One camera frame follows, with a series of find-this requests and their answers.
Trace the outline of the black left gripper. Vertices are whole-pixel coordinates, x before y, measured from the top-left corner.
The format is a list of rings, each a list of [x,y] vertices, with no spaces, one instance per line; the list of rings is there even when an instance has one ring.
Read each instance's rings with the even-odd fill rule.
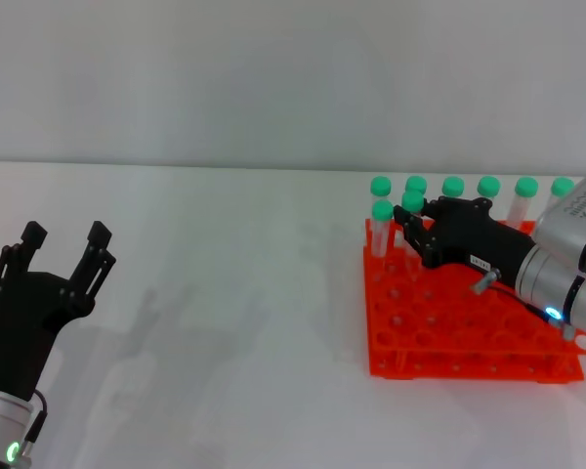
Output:
[[[0,392],[29,401],[59,332],[91,314],[115,264],[110,230],[95,221],[69,280],[28,268],[47,231],[26,224],[21,241],[0,252]]]

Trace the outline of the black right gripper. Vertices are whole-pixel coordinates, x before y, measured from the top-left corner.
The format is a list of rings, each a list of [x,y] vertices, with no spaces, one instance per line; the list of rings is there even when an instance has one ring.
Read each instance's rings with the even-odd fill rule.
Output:
[[[483,197],[412,198],[394,207],[394,218],[423,267],[461,264],[483,274],[496,270],[499,282],[514,287],[535,242],[492,219],[491,208],[492,202]]]

